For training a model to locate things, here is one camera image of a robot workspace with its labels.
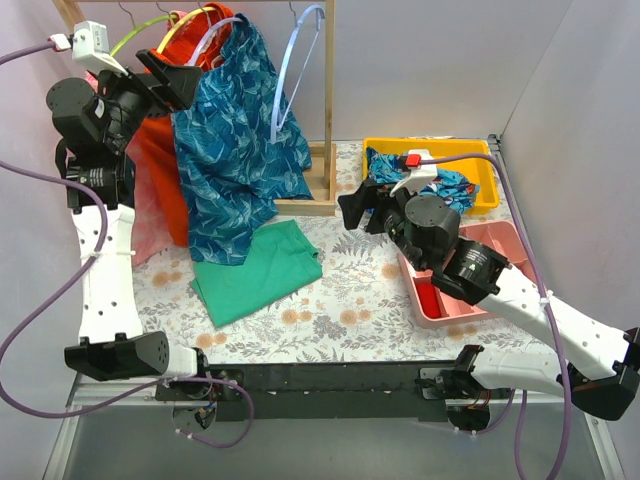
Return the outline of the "dark blue shark shorts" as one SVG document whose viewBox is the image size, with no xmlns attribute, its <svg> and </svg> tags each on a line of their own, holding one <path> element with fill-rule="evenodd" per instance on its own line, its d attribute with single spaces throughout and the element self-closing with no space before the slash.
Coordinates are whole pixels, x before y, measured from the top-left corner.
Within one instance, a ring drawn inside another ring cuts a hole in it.
<svg viewBox="0 0 640 480">
<path fill-rule="evenodd" d="M 222 55 L 172 125 L 191 257 L 241 265 L 254 231 L 277 214 L 276 200 L 311 199 L 304 173 L 312 156 L 295 117 L 270 140 L 278 74 L 244 15 L 232 23 Z"/>
</svg>

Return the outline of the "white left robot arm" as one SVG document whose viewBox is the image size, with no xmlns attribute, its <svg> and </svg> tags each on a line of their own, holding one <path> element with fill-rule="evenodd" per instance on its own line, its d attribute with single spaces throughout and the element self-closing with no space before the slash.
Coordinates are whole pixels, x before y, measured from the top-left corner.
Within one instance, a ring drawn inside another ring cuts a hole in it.
<svg viewBox="0 0 640 480">
<path fill-rule="evenodd" d="M 46 96 L 62 136 L 56 166 L 88 269 L 79 340 L 64 357 L 68 367 L 98 381 L 178 377 L 180 390 L 200 400 L 213 386 L 202 351 L 173 346 L 162 331 L 145 332 L 138 315 L 132 275 L 135 164 L 126 149 L 146 118 L 192 105 L 202 71 L 172 65 L 149 50 L 136 57 L 145 72 L 102 70 L 96 87 L 68 78 Z"/>
</svg>

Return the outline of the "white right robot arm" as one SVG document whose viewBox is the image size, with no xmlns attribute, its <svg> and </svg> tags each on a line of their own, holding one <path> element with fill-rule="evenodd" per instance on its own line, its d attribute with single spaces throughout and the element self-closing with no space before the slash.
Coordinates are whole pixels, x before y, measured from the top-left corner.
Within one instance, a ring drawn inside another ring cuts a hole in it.
<svg viewBox="0 0 640 480">
<path fill-rule="evenodd" d="M 518 326 L 553 348 L 547 358 L 466 346 L 445 374 L 446 388 L 464 397 L 519 389 L 567 396 L 580 410 L 617 421 L 639 389 L 639 339 L 604 325 L 540 289 L 490 246 L 460 235 L 460 217 L 436 196 L 392 190 L 367 179 L 338 199 L 344 226 L 385 234 L 415 271 L 449 297 Z"/>
</svg>

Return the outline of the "lilac hanger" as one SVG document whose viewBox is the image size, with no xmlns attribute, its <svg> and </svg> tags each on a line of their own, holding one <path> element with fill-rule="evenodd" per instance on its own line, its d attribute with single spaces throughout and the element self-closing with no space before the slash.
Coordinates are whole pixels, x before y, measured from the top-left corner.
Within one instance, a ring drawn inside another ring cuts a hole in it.
<svg viewBox="0 0 640 480">
<path fill-rule="evenodd" d="M 189 67 L 198 66 L 199 65 L 198 59 L 200 58 L 201 54 L 205 52 L 213 44 L 213 41 L 216 37 L 217 32 L 227 25 L 231 25 L 234 23 L 242 23 L 242 22 L 243 20 L 241 18 L 238 18 L 237 16 L 232 16 L 232 17 L 224 18 L 218 21 L 216 24 L 212 25 L 199 40 L 189 60 L 186 62 L 186 65 Z"/>
</svg>

